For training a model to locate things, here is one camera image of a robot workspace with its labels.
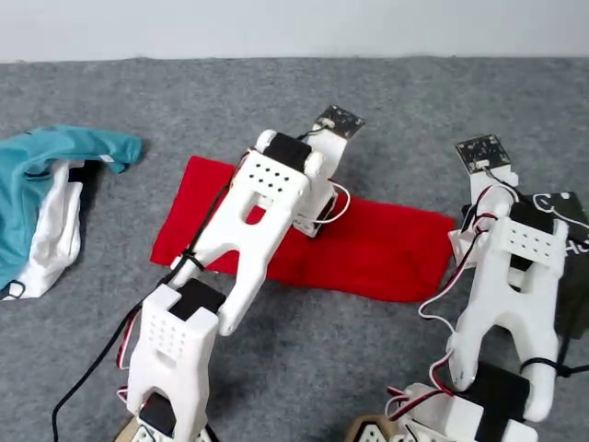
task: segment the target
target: teal cloth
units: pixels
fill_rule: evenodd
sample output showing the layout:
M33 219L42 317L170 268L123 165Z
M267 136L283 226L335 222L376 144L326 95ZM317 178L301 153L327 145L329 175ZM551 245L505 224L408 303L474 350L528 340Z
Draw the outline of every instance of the teal cloth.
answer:
M45 127L0 141L0 289L29 259L54 160L101 160L119 173L140 155L140 138L85 127Z

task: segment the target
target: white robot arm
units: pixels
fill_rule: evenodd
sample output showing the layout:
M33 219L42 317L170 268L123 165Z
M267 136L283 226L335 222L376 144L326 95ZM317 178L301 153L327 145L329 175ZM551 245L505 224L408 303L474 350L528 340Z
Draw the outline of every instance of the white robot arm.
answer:
M522 364L556 361L553 324L568 226L549 217L539 227L534 218L541 214L520 201L517 175L496 137L456 149L470 173L471 207L449 238L458 268L476 266L468 306L446 349L456 391L413 384L396 394L404 405L390 416L400 431L391 440L536 442L536 431L523 421L549 414L555 368L528 364L520 377L479 362L479 352L485 334L499 325L512 334Z
M363 124L331 106L299 137L305 142L265 131L243 157L198 240L143 303L127 391L127 408L137 416L143 435L156 442L212 437L205 429L205 408L216 335L227 336L239 325L290 226L314 237L322 224L338 216L328 219L338 197L329 179ZM265 213L252 225L246 220L255 206ZM230 250L239 251L239 262L235 285L225 297L195 278Z

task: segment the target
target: white cloth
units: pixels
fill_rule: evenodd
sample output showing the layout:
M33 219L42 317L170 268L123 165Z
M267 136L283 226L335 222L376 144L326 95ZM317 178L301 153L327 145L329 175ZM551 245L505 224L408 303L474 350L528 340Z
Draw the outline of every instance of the white cloth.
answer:
M82 166L84 161L53 163L53 186L40 207L29 261L17 278L18 283L10 285L6 300L40 297L77 258L82 183L69 182L69 173L71 168Z

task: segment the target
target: red towel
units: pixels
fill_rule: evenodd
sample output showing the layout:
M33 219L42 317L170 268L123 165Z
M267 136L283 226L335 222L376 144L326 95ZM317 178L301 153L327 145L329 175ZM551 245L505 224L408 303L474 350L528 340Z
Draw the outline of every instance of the red towel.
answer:
M157 236L151 261L170 265L189 245L233 166L201 157L189 161L178 195ZM338 198L334 214L345 195ZM250 214L260 217L261 209ZM423 301L444 276L453 220L433 212L375 203L353 196L346 214L316 238L291 228L272 257L268 277L287 285L318 287L385 301ZM235 273L237 253L208 268Z

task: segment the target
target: carpet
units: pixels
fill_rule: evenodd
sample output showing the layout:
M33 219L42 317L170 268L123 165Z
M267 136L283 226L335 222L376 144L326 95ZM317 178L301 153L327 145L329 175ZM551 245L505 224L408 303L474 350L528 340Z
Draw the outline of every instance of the carpet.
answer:
M258 134L300 134L330 103L367 120L336 179L365 198L459 216L468 176L453 144L497 134L525 192L577 191L589 207L589 60L201 60L0 64L0 136L54 123L137 134L143 161L100 174L83 252L41 299L2 303L0 425L49 441L51 409L124 312L164 273L149 262L190 155L236 162ZM209 276L220 287L230 278ZM435 310L455 320L472 272ZM381 413L386 385L427 379L446 330L414 305L267 283L237 331L218 338L208 414L223 441L339 441ZM589 360L587 337L571 365ZM483 357L517 366L507 333ZM128 419L114 352L59 417L62 441L111 440ZM589 431L589 375L557 381L544 442Z

